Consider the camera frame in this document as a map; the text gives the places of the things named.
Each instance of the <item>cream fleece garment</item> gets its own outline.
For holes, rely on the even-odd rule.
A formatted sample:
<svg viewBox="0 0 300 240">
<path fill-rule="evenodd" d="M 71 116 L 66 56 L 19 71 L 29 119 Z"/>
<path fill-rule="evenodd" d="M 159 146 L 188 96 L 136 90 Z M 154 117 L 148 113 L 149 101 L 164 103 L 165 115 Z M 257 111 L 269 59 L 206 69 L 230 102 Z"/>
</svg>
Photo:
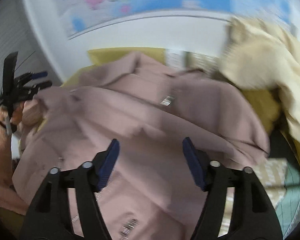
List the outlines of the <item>cream fleece garment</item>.
<svg viewBox="0 0 300 240">
<path fill-rule="evenodd" d="M 278 25 L 234 18 L 220 72 L 241 89 L 280 87 L 290 134 L 300 142 L 300 42 Z"/>
</svg>

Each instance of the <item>pink coat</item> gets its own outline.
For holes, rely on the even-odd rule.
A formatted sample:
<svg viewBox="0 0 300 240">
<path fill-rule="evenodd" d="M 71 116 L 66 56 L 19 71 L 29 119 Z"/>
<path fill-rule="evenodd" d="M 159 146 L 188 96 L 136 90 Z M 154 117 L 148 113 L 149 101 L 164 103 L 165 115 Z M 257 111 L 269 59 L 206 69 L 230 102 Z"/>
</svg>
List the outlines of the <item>pink coat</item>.
<svg viewBox="0 0 300 240">
<path fill-rule="evenodd" d="M 161 102 L 171 96 L 171 104 Z M 249 103 L 233 86 L 202 72 L 174 70 L 138 52 L 84 73 L 75 90 L 52 87 L 36 99 L 47 118 L 27 141 L 13 176 L 30 203 L 52 167 L 74 169 L 117 138 L 121 152 L 98 204 L 113 239 L 129 220 L 129 239 L 189 239 L 206 193 L 195 186 L 182 153 L 196 148 L 228 167 L 261 163 L 268 136 Z M 81 234 L 74 192 L 71 214 Z"/>
</svg>

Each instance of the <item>metal screw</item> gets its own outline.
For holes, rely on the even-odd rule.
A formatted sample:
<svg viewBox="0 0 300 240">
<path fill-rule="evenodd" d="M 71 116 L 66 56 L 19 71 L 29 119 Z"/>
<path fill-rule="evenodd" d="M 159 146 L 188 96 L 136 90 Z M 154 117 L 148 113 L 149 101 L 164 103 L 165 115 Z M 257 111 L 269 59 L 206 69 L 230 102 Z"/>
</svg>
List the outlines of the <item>metal screw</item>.
<svg viewBox="0 0 300 240">
<path fill-rule="evenodd" d="M 50 174 L 57 174 L 59 172 L 59 169 L 58 168 L 52 168 L 50 170 Z"/>
<path fill-rule="evenodd" d="M 253 170 L 250 167 L 245 167 L 243 170 L 245 173 L 249 173 L 249 174 L 253 173 Z"/>
<path fill-rule="evenodd" d="M 82 167 L 84 167 L 85 169 L 92 167 L 92 162 L 85 162 L 82 164 Z"/>
<path fill-rule="evenodd" d="M 220 167 L 220 162 L 218 162 L 218 161 L 211 161 L 210 162 L 210 165 L 212 166 L 212 167 Z"/>
</svg>

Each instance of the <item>yellow fabric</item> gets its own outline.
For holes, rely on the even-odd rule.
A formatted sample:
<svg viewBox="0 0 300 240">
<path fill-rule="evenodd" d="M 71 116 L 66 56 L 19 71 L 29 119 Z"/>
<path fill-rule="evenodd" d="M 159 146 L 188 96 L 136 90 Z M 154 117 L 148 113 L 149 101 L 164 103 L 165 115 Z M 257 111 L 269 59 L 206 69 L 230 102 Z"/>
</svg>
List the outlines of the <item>yellow fabric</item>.
<svg viewBox="0 0 300 240">
<path fill-rule="evenodd" d="M 280 104 L 274 100 L 268 90 L 242 90 L 241 92 L 259 116 L 266 132 L 270 134 L 274 129 L 274 122 L 280 116 Z"/>
<path fill-rule="evenodd" d="M 62 84 L 61 87 L 72 87 L 75 86 L 79 82 L 79 77 L 82 73 L 89 71 L 96 67 L 95 65 L 89 66 L 89 67 L 84 67 L 79 69 L 76 73 L 74 73 L 66 82 Z"/>
<path fill-rule="evenodd" d="M 266 132 L 270 134 L 274 129 L 274 123 L 277 122 L 280 117 L 282 111 L 281 103 L 275 100 L 274 95 L 268 90 L 242 90 L 241 92 L 259 116 Z M 281 124 L 281 127 L 281 133 L 288 143 L 294 143 L 296 158 L 300 165 L 300 142 L 295 139 L 293 139 L 293 141 L 287 139 L 287 136 L 289 136 L 289 128 L 286 123 Z"/>
<path fill-rule="evenodd" d="M 24 218 L 23 215 L 0 207 L 0 220 L 16 238 L 19 238 Z"/>
<path fill-rule="evenodd" d="M 278 25 L 260 19 L 233 18 L 230 27 L 231 43 L 220 59 L 220 72 L 241 90 L 279 88 L 280 102 L 267 92 L 250 94 L 248 101 L 268 132 L 276 109 L 285 113 L 289 128 L 284 131 L 298 141 L 300 163 L 300 42 Z"/>
<path fill-rule="evenodd" d="M 88 54 L 91 62 L 94 65 L 100 66 L 105 63 L 118 60 L 132 51 L 140 51 L 143 54 L 147 55 L 148 57 L 151 57 L 156 61 L 165 64 L 165 58 L 164 58 L 165 49 L 159 49 L 159 48 L 133 47 L 133 48 L 92 49 L 92 50 L 88 50 Z"/>
</svg>

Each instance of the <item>wall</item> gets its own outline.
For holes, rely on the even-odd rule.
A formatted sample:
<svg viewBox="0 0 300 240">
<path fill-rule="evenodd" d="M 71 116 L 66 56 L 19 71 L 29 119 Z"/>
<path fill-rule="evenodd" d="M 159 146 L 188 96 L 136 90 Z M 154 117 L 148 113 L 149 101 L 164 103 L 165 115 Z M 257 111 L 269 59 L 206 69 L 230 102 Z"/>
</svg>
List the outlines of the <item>wall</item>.
<svg viewBox="0 0 300 240">
<path fill-rule="evenodd" d="M 170 17 L 156 16 L 113 24 L 68 40 L 53 0 L 23 0 L 32 30 L 50 64 L 62 80 L 91 65 L 87 50 L 111 47 L 181 49 L 218 56 L 227 40 L 228 14 L 200 12 L 189 17 L 183 11 Z"/>
</svg>

